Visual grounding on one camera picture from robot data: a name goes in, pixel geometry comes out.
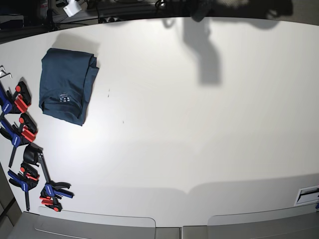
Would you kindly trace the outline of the dark blue T-shirt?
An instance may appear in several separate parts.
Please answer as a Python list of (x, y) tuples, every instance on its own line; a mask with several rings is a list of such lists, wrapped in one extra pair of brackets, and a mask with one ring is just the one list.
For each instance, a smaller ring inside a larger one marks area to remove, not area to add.
[(50, 48), (41, 62), (42, 113), (82, 126), (99, 72), (97, 57), (87, 52)]

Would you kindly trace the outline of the blue red bar clamp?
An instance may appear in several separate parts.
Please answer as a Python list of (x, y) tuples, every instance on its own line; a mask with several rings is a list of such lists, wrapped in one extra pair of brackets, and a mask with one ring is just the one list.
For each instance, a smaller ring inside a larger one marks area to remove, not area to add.
[(31, 95), (24, 81), (19, 81), (13, 94), (5, 91), (2, 84), (0, 85), (0, 106), (2, 113), (0, 120), (8, 114), (25, 113), (31, 105)]
[(22, 113), (19, 117), (19, 127), (11, 125), (6, 118), (1, 119), (0, 133), (8, 139), (12, 146), (12, 152), (9, 160), (9, 168), (12, 167), (16, 150), (19, 146), (32, 143), (37, 135), (37, 126), (27, 113)]
[(30, 165), (41, 165), (46, 181), (44, 188), (40, 192), (39, 198), (41, 199), (41, 203), (56, 212), (61, 212), (62, 205), (59, 200), (61, 200), (63, 197), (72, 199), (74, 196), (74, 193), (68, 191), (71, 184), (66, 182), (54, 182), (51, 180), (45, 163), (44, 154), (40, 148), (34, 147), (31, 144), (28, 145), (24, 150), (23, 160)]
[(29, 212), (29, 191), (35, 188), (38, 184), (39, 174), (37, 170), (28, 163), (23, 162), (20, 165), (20, 172), (16, 174), (9, 169), (7, 173), (10, 177), (9, 183), (19, 187), (24, 192), (26, 210)]

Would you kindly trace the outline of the top blue red bar clamp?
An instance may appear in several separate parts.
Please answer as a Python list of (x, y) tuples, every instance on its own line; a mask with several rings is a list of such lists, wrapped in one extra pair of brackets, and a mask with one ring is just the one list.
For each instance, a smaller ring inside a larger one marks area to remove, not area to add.
[(8, 114), (25, 113), (31, 105), (31, 95), (24, 81), (19, 81), (13, 94), (5, 91), (2, 84), (0, 85), (0, 106), (2, 113), (0, 120)]

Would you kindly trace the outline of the left grey chair back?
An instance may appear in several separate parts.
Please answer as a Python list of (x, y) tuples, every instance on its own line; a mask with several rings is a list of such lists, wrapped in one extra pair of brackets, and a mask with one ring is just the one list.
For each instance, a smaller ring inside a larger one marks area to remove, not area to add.
[(179, 239), (180, 228), (158, 228), (152, 218), (90, 214), (38, 207), (23, 212), (9, 239)]

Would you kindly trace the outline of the grey chair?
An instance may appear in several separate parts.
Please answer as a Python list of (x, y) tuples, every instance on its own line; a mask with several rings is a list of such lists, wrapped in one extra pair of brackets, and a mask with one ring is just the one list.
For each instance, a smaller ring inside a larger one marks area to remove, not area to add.
[(216, 215), (203, 226), (184, 226), (183, 239), (317, 239), (314, 204), (280, 210)]
[(152, 218), (90, 214), (38, 207), (23, 212), (9, 239), (179, 239), (180, 228), (158, 228)]

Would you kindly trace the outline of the small metal hex key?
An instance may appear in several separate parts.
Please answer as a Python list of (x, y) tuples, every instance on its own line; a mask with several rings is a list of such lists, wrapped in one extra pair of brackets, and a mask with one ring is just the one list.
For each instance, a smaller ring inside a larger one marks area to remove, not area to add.
[(10, 72), (7, 72), (4, 68), (3, 65), (0, 65), (0, 78), (4, 78), (4, 77), (10, 77), (12, 78), (12, 75)]

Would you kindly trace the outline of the white label card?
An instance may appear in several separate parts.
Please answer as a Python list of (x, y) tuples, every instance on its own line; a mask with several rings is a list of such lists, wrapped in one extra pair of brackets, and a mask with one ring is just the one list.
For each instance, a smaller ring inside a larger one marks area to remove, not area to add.
[(311, 186), (301, 188), (297, 194), (294, 206), (317, 203), (319, 201), (319, 187)]

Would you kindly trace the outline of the right grey chair back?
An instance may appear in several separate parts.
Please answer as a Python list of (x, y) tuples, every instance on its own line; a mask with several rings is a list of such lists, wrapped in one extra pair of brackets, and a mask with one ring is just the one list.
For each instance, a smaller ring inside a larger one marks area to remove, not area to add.
[(183, 239), (317, 239), (314, 204), (280, 210), (216, 215), (203, 226), (184, 226)]

